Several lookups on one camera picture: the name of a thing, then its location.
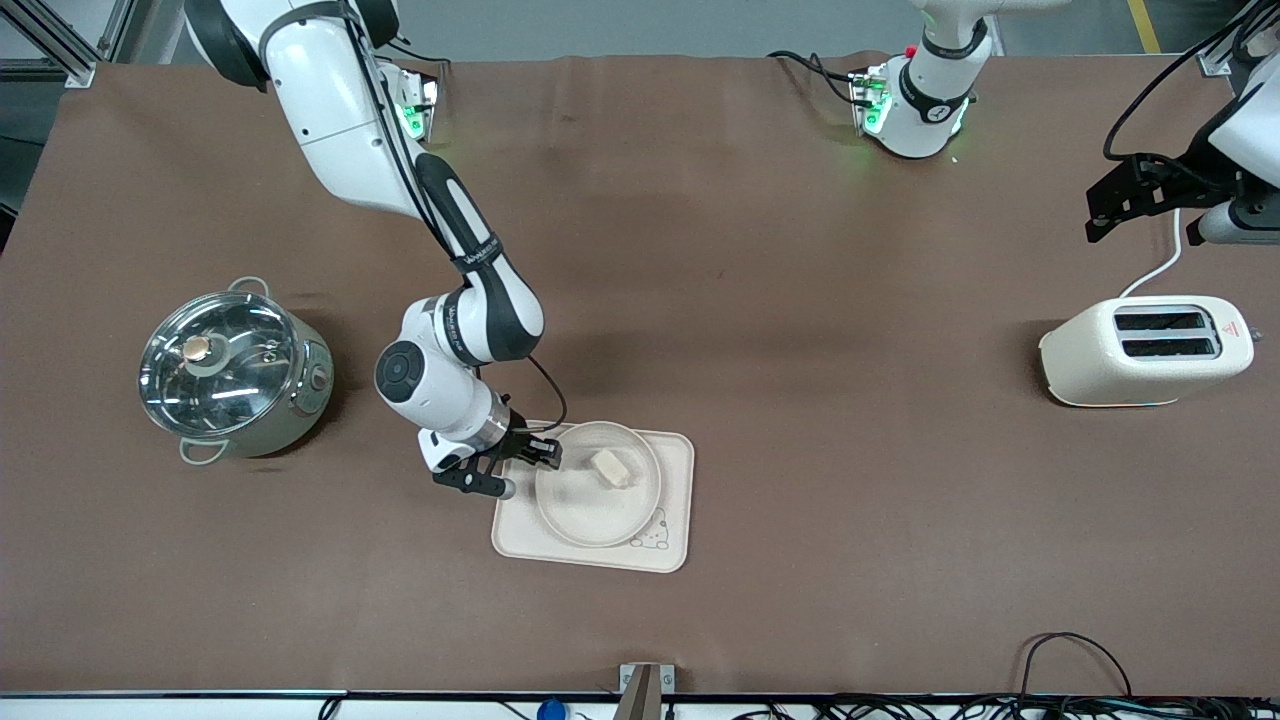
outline plate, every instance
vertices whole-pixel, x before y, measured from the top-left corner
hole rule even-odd
[[[540,468],[534,496],[543,521],[582,547],[621,544],[644,529],[662,495],[662,470],[653,448],[617,423],[584,423],[559,436],[559,470]],[[613,488],[591,468],[608,450],[631,473],[631,487]]]

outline stainless steel pot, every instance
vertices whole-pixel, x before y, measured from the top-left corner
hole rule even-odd
[[[261,293],[243,290],[259,284]],[[192,465],[288,447],[333,393],[329,347],[261,278],[197,297],[160,323],[142,354],[142,404]],[[192,456],[196,448],[212,454]]]

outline white toaster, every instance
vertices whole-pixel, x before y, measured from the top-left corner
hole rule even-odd
[[[1039,342],[1053,397],[1080,407],[1165,405],[1253,361],[1234,305],[1204,295],[1105,300]]]

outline brown tablecloth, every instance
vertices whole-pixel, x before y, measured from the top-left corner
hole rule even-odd
[[[1167,252],[1089,246],[1084,190],[1162,58],[998,59],[941,156],[854,136],[773,60],[457,64],[438,150],[540,295],[571,420],[698,448],[684,569],[507,560],[371,384],[457,277],[419,223],[330,197],[275,100],[113,67],[63,100],[0,259],[4,688],[1005,691],[1030,635],[1107,644],[1140,693],[1274,693],[1280,361],[1170,407],[1070,410],[1038,337]],[[842,67],[849,67],[846,61]],[[1121,150],[1228,97],[1178,74]],[[333,346],[284,455],[188,468],[138,402],[152,328],[243,274]],[[1280,251],[1202,247],[1151,291],[1280,333]],[[485,379],[556,413],[527,364]],[[1079,648],[1033,688],[1114,692]]]

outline glass lid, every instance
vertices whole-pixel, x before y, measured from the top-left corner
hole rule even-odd
[[[247,425],[287,391],[296,345],[293,323],[268,297],[197,297],[156,328],[142,354],[138,391],[147,415],[188,438]]]

